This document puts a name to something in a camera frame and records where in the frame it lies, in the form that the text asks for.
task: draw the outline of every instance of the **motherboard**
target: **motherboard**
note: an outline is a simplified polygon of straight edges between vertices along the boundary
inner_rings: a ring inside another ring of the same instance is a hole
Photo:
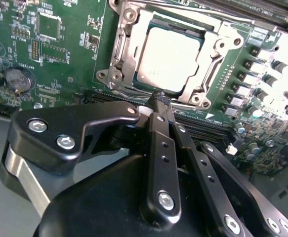
[[[172,99],[243,170],[288,165],[288,1],[0,0],[0,116]]]

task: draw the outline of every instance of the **gray surface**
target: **gray surface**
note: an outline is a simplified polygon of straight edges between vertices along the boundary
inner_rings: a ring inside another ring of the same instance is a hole
[[[6,141],[9,123],[0,120],[0,160]],[[122,150],[113,156],[99,156],[77,165],[74,180],[77,182],[91,173],[125,156]],[[7,189],[0,181],[0,237],[31,237],[40,222],[30,202]]]

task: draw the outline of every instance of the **white connector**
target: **white connector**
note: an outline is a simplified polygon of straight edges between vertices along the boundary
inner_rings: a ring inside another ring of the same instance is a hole
[[[234,147],[233,144],[228,145],[228,147],[226,148],[226,153],[233,156],[237,153],[237,151],[237,148]]]

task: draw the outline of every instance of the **metal plate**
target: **metal plate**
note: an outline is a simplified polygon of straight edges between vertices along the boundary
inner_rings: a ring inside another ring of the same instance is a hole
[[[150,30],[137,79],[145,84],[180,92],[197,70],[200,42],[158,27]]]

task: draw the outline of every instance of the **black mounting arm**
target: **black mounting arm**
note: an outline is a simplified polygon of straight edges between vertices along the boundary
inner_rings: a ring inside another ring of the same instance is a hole
[[[78,162],[119,148],[130,155],[74,183]],[[41,215],[36,237],[288,237],[288,219],[212,144],[197,150],[162,93],[18,112],[0,177]]]

